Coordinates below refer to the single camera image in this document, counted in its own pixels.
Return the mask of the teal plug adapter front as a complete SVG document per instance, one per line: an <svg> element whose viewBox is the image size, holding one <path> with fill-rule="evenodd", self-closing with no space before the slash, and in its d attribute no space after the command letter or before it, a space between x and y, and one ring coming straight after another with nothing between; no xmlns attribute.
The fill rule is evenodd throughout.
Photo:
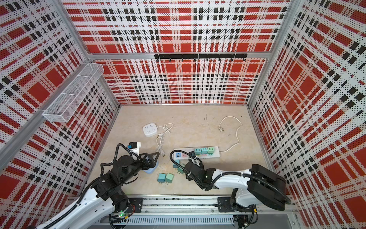
<svg viewBox="0 0 366 229"><path fill-rule="evenodd" d="M194 149L194 153L195 153L196 155L200 155L200 154L202 153L202 149L201 149L201 148L195 148L195 149Z"/></svg>

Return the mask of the long white power strip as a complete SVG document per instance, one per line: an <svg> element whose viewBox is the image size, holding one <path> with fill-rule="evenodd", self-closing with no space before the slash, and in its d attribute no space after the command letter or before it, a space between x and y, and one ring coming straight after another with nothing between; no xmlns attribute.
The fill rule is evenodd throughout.
<svg viewBox="0 0 366 229"><path fill-rule="evenodd" d="M201 159L220 157L220 151L218 146L175 148L174 150L180 150L186 153L194 152L194 154ZM184 154L182 152L174 152L172 158L174 160L188 160L189 157L187 154Z"/></svg>

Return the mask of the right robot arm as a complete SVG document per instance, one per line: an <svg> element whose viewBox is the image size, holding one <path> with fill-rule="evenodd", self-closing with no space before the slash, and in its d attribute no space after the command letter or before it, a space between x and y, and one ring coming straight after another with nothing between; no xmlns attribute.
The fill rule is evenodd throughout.
<svg viewBox="0 0 366 229"><path fill-rule="evenodd" d="M231 211L244 212L254 205L284 211L285 205L292 204L286 194L286 180L259 164L241 171L224 171L216 168L205 169L202 160L192 152L173 150L169 158L183 170L186 179L194 181L204 191L232 188L229 200Z"/></svg>

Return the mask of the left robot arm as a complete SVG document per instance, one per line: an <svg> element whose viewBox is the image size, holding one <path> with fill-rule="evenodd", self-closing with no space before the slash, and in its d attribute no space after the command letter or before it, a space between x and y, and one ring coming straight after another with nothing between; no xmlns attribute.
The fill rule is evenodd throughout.
<svg viewBox="0 0 366 229"><path fill-rule="evenodd" d="M138 154L138 150L138 142L127 147L119 143L112 161L100 164L100 176L86 186L80 197L37 228L86 229L106 215L128 209L130 202L123 185L130 184L141 170L155 168L160 155Z"/></svg>

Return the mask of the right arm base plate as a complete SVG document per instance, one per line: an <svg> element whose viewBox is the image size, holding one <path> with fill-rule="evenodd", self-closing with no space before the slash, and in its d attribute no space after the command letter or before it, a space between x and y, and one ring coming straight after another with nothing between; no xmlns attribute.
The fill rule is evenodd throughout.
<svg viewBox="0 0 366 229"><path fill-rule="evenodd" d="M219 212L221 213L228 213L228 212L253 212L254 205L249 205L247 207L243 207L237 204L234 200L230 197L218 197L217 204L215 205Z"/></svg>

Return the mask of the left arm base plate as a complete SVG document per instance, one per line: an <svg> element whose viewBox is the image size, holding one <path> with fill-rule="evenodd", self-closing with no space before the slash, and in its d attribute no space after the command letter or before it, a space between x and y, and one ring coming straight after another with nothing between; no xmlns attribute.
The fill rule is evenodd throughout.
<svg viewBox="0 0 366 229"><path fill-rule="evenodd" d="M141 213L143 201L143 198L128 198L116 206L115 213L124 215Z"/></svg>

